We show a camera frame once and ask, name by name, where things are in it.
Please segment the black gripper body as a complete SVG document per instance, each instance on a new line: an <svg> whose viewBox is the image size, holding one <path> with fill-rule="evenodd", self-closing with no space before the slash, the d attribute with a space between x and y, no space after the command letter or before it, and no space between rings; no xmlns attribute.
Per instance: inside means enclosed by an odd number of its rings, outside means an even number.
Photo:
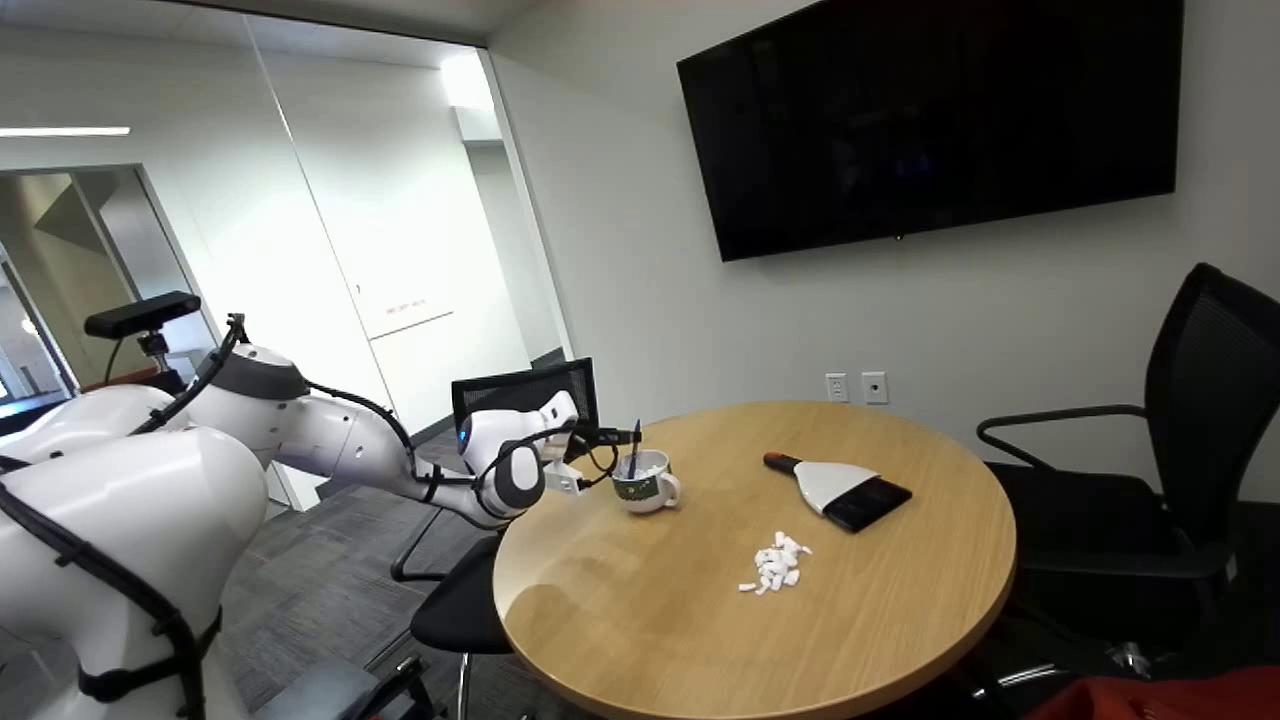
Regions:
<svg viewBox="0 0 1280 720"><path fill-rule="evenodd" d="M567 433L567 452L566 462L575 463L586 462L586 486L609 480L616 467L620 447L627 443L623 427L598 427L598 423L575 423Z"/></svg>

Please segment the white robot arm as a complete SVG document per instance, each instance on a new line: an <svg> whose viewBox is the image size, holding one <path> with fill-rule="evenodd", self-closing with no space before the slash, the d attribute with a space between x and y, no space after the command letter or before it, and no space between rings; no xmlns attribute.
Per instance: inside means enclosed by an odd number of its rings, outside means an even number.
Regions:
<svg viewBox="0 0 1280 720"><path fill-rule="evenodd" d="M247 720L224 590L268 517L278 463L499 527L598 443L586 404L558 390L479 413L449 471L388 408L239 334L186 393L94 390L4 439L0 620L37 645L4 720Z"/></svg>

